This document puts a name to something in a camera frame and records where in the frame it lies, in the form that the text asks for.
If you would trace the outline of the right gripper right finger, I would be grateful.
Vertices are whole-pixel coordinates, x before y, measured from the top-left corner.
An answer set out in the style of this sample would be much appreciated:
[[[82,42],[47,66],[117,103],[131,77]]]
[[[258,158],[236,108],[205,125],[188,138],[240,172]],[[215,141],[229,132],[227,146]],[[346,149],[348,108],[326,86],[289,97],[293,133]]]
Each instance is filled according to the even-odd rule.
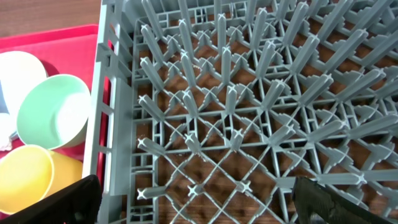
[[[389,222],[307,177],[295,179],[292,200],[301,224],[383,224]]]

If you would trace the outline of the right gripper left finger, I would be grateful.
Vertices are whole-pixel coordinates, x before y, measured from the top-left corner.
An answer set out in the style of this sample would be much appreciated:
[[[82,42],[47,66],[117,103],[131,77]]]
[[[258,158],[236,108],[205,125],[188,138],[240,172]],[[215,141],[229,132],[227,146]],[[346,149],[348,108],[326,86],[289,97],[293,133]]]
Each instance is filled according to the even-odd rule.
[[[1,220],[1,224],[94,223],[102,201],[97,175],[88,175]]]

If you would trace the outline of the yellow plastic cup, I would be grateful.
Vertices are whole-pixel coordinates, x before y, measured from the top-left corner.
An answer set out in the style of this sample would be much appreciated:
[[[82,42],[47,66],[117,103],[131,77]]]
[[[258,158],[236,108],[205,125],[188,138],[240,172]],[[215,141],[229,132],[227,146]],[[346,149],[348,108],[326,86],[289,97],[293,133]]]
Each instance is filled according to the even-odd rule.
[[[1,159],[1,212],[12,215],[77,182],[83,163],[36,145]]]

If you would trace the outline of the mint green bowl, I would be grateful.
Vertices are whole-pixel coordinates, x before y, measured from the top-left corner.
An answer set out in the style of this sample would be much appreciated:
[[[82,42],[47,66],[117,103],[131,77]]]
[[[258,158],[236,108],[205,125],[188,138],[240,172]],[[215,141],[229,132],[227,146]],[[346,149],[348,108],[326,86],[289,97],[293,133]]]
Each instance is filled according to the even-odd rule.
[[[17,114],[17,133],[26,145],[54,150],[74,147],[86,138],[91,93],[73,75],[51,76],[34,87]]]

